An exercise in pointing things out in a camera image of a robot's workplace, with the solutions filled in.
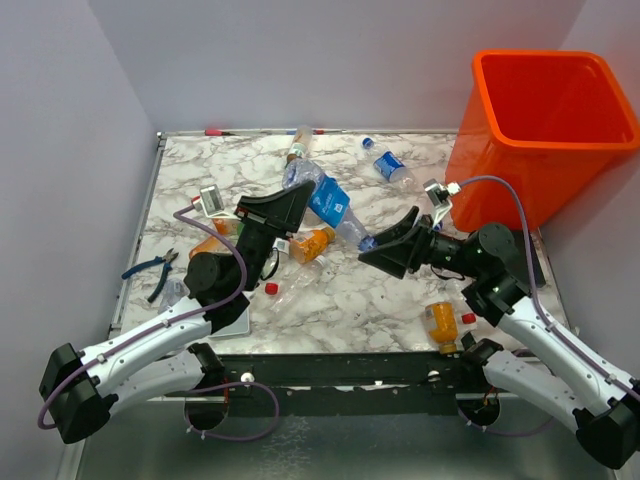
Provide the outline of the crushed blue label water bottle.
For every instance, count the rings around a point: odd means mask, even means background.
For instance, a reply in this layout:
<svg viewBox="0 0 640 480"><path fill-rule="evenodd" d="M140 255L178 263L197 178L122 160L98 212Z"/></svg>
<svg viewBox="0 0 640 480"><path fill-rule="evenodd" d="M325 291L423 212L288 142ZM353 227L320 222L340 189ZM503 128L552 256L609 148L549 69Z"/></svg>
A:
<svg viewBox="0 0 640 480"><path fill-rule="evenodd" d="M306 181L315 183L308 207L316 216L361 252L377 245L374 237L353 212L350 196L335 178L309 159L297 158L291 161L285 169L282 186L289 188Z"/></svg>

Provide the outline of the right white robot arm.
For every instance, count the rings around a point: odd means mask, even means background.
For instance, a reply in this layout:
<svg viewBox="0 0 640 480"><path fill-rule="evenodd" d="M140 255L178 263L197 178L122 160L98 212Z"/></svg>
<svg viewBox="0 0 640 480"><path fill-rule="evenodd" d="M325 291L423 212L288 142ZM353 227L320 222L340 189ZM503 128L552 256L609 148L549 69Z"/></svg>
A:
<svg viewBox="0 0 640 480"><path fill-rule="evenodd" d="M639 381L602 358L539 305L533 282L519 271L522 258L512 232L489 223L466 239L434 229L416 208L376 238L360 262L403 278L423 265L470 279L466 304L492 326L518 340L547 367L542 372L489 339L463 354L461 383L487 385L530 402L572 431L601 465L618 470L639 450Z"/></svg>

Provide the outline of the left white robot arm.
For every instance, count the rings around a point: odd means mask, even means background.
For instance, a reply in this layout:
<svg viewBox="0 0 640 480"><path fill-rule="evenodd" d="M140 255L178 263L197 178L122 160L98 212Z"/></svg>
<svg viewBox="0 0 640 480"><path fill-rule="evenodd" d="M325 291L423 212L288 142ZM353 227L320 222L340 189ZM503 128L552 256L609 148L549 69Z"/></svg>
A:
<svg viewBox="0 0 640 480"><path fill-rule="evenodd" d="M142 325L76 351L66 343L50 355L38 391L37 423L73 444L99 431L132 405L169 393L210 394L223 366L203 338L246 313L277 239L295 234L315 188L306 181L265 197L242 197L235 210L244 227L229 254L201 253L189 261L189 290Z"/></svg>

